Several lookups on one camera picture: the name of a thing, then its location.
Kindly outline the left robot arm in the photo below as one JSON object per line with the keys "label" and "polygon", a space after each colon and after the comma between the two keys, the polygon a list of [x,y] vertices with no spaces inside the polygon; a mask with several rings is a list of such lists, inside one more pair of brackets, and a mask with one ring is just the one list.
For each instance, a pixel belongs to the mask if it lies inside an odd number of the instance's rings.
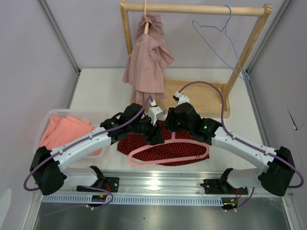
{"label": "left robot arm", "polygon": [[125,139],[129,134],[140,135],[150,145],[163,144],[161,125],[157,119],[165,114],[162,107],[152,104],[148,112],[132,103],[125,111],[105,120],[99,127],[73,142],[53,149],[45,146],[36,150],[27,180],[33,177],[36,190],[51,195],[63,187],[68,177],[65,171],[86,155]]}

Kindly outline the red polka dot cloth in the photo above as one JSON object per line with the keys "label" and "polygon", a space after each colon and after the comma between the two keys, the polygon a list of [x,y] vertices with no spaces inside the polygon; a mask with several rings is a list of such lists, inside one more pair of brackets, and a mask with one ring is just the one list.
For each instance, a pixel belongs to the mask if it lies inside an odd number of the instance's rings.
{"label": "red polka dot cloth", "polygon": [[140,135],[130,134],[118,143],[117,151],[127,155],[134,166],[181,166],[210,158],[209,145],[196,141],[186,131],[171,132],[162,127],[161,134],[165,142],[158,145],[149,145]]}

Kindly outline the pink hanger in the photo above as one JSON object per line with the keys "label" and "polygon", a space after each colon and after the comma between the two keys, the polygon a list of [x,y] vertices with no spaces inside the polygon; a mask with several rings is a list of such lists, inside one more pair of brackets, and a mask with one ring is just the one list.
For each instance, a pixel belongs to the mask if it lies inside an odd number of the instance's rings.
{"label": "pink hanger", "polygon": [[146,145],[132,150],[128,162],[134,166],[164,164],[177,166],[178,163],[194,163],[209,157],[210,147],[193,139],[177,138],[175,132],[164,144]]}

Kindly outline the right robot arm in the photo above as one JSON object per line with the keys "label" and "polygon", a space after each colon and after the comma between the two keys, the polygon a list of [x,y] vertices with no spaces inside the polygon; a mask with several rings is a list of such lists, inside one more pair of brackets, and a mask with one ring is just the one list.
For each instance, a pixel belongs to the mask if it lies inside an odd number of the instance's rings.
{"label": "right robot arm", "polygon": [[219,188],[230,193],[236,187],[262,186],[275,196],[284,196],[295,173],[294,160],[289,149],[274,149],[258,145],[226,132],[222,123],[202,118],[189,103],[169,108],[164,126],[169,131],[186,131],[198,142],[227,150],[254,165],[253,169],[226,169]]}

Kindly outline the dusty pink pleated skirt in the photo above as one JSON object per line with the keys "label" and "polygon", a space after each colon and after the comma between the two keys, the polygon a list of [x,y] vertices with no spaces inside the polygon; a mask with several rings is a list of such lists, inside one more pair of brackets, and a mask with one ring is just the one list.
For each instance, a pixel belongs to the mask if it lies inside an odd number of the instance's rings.
{"label": "dusty pink pleated skirt", "polygon": [[161,14],[149,12],[146,16],[138,24],[122,79],[132,86],[131,100],[137,104],[144,104],[149,96],[154,100],[167,97],[163,72],[174,61],[164,39]]}

